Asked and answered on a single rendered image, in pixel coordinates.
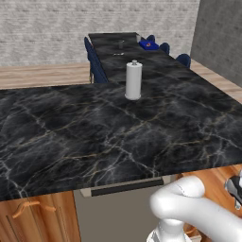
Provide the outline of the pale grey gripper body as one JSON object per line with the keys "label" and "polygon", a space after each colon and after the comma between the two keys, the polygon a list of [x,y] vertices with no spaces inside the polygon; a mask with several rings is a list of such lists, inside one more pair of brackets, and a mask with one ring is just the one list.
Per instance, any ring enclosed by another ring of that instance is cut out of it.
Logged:
{"label": "pale grey gripper body", "polygon": [[227,179],[224,188],[234,197],[234,207],[236,210],[239,210],[242,207],[242,170],[238,175]]}

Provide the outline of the wooden drawer front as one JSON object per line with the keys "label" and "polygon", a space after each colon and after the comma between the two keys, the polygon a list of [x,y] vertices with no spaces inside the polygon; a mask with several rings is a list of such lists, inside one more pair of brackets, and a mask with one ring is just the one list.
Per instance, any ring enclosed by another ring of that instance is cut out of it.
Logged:
{"label": "wooden drawer front", "polygon": [[181,173],[176,176],[176,179],[192,175],[199,177],[205,186],[204,197],[242,218],[242,207],[239,210],[235,209],[234,198],[224,188],[225,181],[232,176],[238,175],[241,170],[242,164],[236,164]]}

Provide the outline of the grey dishwasher door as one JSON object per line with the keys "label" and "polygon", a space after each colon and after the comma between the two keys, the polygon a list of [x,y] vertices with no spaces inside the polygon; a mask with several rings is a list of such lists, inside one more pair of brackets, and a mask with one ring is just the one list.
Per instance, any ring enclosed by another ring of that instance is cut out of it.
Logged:
{"label": "grey dishwasher door", "polygon": [[[85,198],[74,191],[81,242],[146,242],[158,224],[151,213],[149,198],[164,185],[176,180],[175,175],[162,177],[163,185]],[[126,181],[97,186],[100,188],[158,178]]]}

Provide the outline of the white paper towel roll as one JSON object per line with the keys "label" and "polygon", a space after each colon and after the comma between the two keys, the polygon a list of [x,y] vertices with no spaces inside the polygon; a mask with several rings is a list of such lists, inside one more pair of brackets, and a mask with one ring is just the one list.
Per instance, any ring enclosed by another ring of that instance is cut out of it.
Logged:
{"label": "white paper towel roll", "polygon": [[142,68],[143,64],[137,60],[127,63],[125,97],[129,100],[141,97]]}

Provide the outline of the wooden cupboard door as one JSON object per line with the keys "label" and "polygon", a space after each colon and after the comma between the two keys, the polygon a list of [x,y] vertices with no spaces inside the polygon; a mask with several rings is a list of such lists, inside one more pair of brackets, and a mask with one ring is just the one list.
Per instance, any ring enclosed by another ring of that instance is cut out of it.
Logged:
{"label": "wooden cupboard door", "polygon": [[[17,218],[12,217],[22,202],[34,200],[55,207],[56,211],[33,206]],[[0,242],[81,242],[74,193],[0,201]]]}

